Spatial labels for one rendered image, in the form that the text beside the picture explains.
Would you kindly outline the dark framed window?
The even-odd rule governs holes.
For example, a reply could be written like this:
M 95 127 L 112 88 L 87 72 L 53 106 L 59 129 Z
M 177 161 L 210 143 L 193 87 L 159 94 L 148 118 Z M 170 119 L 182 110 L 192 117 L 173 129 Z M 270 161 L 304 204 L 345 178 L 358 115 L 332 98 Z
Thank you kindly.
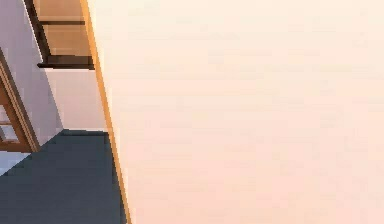
M 39 68 L 94 69 L 80 0 L 23 1 L 42 57 Z

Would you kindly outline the brown wooden room door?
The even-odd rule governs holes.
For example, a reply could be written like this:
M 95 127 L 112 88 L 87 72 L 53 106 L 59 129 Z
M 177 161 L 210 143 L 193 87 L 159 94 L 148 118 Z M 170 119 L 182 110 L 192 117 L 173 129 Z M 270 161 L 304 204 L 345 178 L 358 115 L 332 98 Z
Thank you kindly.
M 0 48 L 0 151 L 32 153 L 40 145 Z

